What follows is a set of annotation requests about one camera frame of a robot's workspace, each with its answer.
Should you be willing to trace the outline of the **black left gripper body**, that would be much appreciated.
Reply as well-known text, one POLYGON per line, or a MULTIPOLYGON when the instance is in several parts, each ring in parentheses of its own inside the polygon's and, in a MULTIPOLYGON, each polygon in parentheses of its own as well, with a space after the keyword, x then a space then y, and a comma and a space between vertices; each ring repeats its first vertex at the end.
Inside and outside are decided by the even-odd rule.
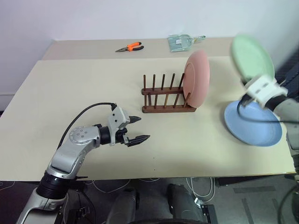
POLYGON ((127 128, 120 129, 115 134, 115 143, 129 145, 129 138, 127 137, 127 128))

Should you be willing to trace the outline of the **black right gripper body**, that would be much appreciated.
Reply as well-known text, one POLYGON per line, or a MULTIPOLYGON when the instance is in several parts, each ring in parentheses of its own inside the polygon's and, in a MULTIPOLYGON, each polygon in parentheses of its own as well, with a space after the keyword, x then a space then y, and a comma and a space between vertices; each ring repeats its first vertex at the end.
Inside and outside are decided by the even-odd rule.
POLYGON ((254 99, 248 95, 244 94, 240 100, 240 105, 243 107, 246 107, 248 104, 250 104, 254 99))

